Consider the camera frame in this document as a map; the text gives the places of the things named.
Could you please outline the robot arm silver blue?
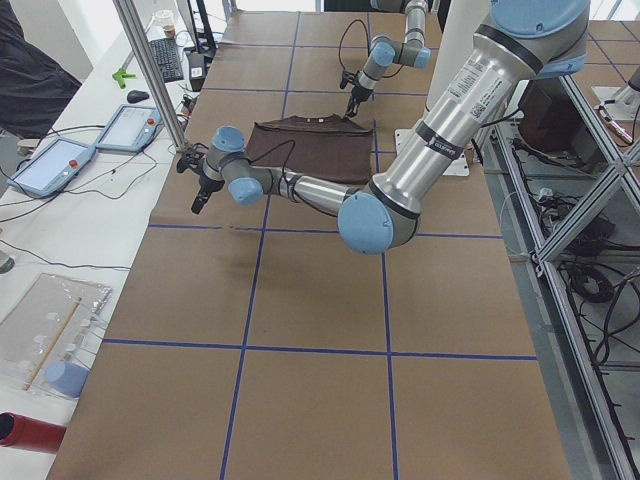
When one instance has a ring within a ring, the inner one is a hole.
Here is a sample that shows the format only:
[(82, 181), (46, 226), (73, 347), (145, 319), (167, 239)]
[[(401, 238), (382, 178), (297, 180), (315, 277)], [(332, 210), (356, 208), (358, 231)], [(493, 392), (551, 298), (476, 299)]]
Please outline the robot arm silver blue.
[(386, 70), (391, 65), (424, 69), (431, 58), (431, 50), (426, 46), (427, 15), (432, 10), (433, 1), (370, 1), (370, 6), (384, 13), (400, 13), (404, 15), (404, 39), (394, 40), (385, 34), (375, 35), (367, 42), (368, 57), (363, 66), (355, 72), (342, 67), (339, 87), (345, 89), (351, 85), (349, 101), (344, 114), (345, 118), (353, 118), (358, 114), (362, 103), (369, 100), (377, 83), (384, 78), (391, 78)]
[(458, 73), (404, 136), (391, 166), (360, 189), (286, 166), (261, 166), (247, 155), (237, 128), (219, 128), (206, 151), (183, 154), (177, 162), (178, 171), (199, 178), (192, 211), (199, 213), (222, 189), (241, 205), (278, 195), (334, 216), (341, 238), (355, 252), (380, 254), (408, 242), (429, 189), (517, 84), (583, 67), (589, 8), (586, 1), (492, 2)]

